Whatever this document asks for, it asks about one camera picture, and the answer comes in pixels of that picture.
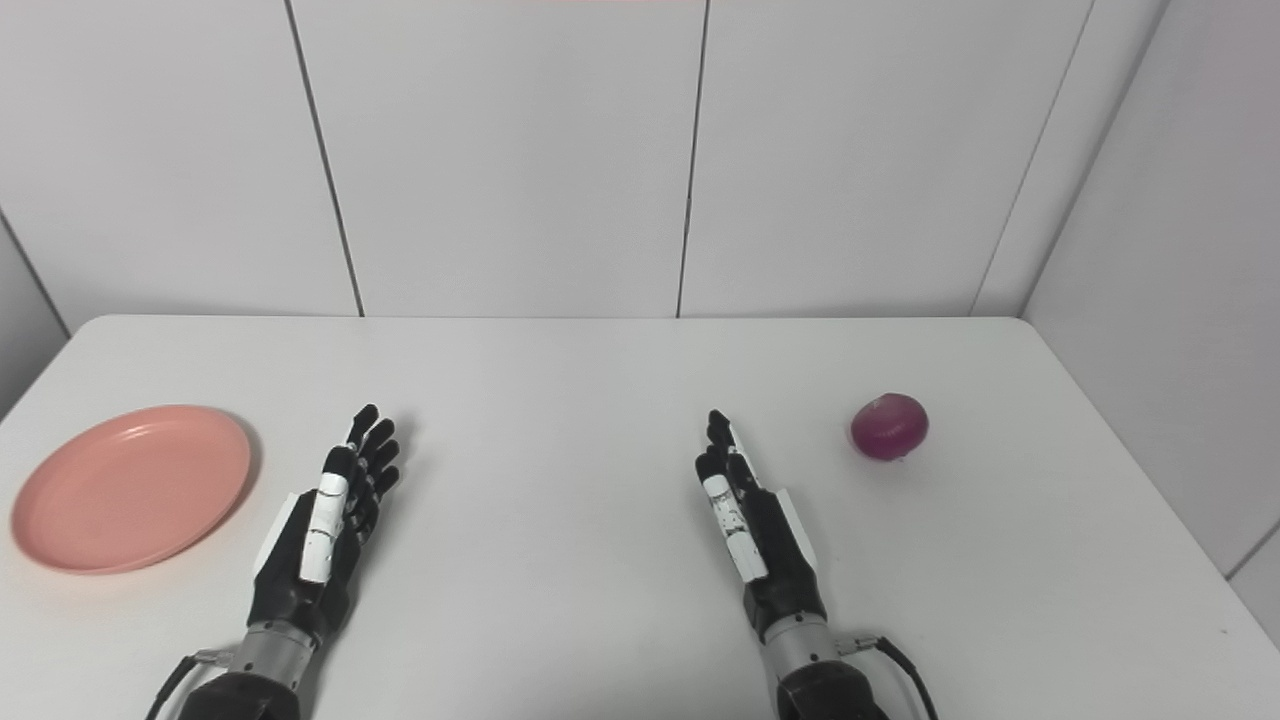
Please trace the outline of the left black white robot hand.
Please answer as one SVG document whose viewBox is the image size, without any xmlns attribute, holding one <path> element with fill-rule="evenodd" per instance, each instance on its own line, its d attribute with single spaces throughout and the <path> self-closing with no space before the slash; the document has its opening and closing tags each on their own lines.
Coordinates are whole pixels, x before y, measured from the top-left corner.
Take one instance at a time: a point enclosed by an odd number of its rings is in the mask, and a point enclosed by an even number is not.
<svg viewBox="0 0 1280 720">
<path fill-rule="evenodd" d="M 385 496 L 401 480 L 396 423 L 369 404 L 330 448 L 317 484 L 293 500 L 253 579 L 247 625 L 291 626 L 321 644 L 346 623 L 352 582 Z"/>
</svg>

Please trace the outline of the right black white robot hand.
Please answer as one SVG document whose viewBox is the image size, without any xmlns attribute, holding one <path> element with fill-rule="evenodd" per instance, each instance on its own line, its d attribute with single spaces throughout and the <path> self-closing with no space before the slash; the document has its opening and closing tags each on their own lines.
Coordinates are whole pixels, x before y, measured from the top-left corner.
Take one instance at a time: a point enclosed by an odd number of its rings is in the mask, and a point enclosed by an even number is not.
<svg viewBox="0 0 1280 720">
<path fill-rule="evenodd" d="M 815 562 L 790 497 L 760 483 L 732 421 L 707 416 L 707 447 L 695 460 L 699 486 L 742 583 L 742 606 L 759 641 L 777 623 L 828 618 Z"/>
</svg>

